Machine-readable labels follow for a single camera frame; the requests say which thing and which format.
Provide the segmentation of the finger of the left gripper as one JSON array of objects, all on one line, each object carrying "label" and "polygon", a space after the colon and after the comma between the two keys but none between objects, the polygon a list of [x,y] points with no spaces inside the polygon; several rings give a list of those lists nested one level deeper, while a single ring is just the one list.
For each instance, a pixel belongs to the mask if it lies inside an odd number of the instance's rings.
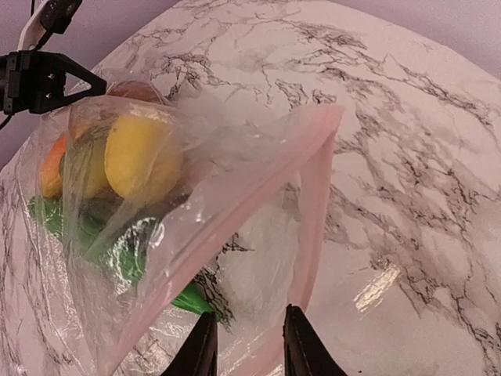
[{"label": "finger of the left gripper", "polygon": [[69,57],[59,54],[59,65],[63,70],[64,74],[69,74],[78,78],[80,81],[89,85],[89,87],[80,92],[75,92],[69,96],[63,97],[63,105],[71,105],[78,100],[84,99],[91,96],[102,96],[106,93],[107,83],[104,79],[93,74],[90,70],[87,70],[79,63],[76,63]]}]

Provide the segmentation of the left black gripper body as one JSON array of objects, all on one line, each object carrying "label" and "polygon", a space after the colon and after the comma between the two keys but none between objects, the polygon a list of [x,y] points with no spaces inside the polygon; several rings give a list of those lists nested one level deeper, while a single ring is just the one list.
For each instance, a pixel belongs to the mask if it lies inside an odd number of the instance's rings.
[{"label": "left black gripper body", "polygon": [[43,114],[65,105],[64,58],[59,53],[18,51],[1,57],[1,110]]}]

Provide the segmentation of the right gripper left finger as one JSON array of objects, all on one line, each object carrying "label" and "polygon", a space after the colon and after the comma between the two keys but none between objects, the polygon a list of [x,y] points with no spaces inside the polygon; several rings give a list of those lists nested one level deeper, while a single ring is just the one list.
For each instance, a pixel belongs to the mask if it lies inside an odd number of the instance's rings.
[{"label": "right gripper left finger", "polygon": [[217,374],[218,327],[214,312],[203,313],[162,376]]}]

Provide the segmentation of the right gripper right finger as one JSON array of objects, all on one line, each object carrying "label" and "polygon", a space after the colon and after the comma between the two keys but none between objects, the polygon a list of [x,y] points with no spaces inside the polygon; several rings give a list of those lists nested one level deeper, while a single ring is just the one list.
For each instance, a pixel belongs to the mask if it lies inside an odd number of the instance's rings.
[{"label": "right gripper right finger", "polygon": [[287,306],[283,340],[286,376],[347,376],[299,306]]}]

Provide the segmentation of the clear zip top bag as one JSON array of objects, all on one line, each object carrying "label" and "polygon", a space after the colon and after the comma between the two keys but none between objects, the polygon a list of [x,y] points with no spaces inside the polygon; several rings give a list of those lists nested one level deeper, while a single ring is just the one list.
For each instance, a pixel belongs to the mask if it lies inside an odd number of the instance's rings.
[{"label": "clear zip top bag", "polygon": [[[310,103],[247,118],[198,92],[165,104],[117,96],[83,99],[41,119],[20,153],[16,177],[27,231],[41,257],[51,323],[81,375],[159,374],[202,313],[220,330],[221,375],[265,375],[279,362],[287,305],[307,307],[323,247],[332,156],[344,113]],[[182,142],[181,179],[154,203],[127,200],[105,173],[106,139],[121,115],[171,122]],[[40,168],[67,136],[63,242],[31,218],[42,196]],[[98,240],[127,221],[159,224],[146,249],[146,271],[123,289],[82,253],[75,232],[81,202],[102,192],[123,199]]]}]

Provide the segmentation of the green fake cucumber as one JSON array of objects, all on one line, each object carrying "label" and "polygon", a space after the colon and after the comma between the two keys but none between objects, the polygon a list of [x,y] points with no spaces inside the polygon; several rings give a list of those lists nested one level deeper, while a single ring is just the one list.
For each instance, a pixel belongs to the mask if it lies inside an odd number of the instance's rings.
[{"label": "green fake cucumber", "polygon": [[[34,196],[29,200],[31,218],[43,225],[59,242],[63,242],[63,200]],[[82,253],[98,246],[90,261],[106,269],[123,289],[136,287],[146,271],[146,249],[159,219],[140,215],[126,222],[110,238],[99,241],[106,225],[87,216],[82,210],[76,221],[77,246]]]}]

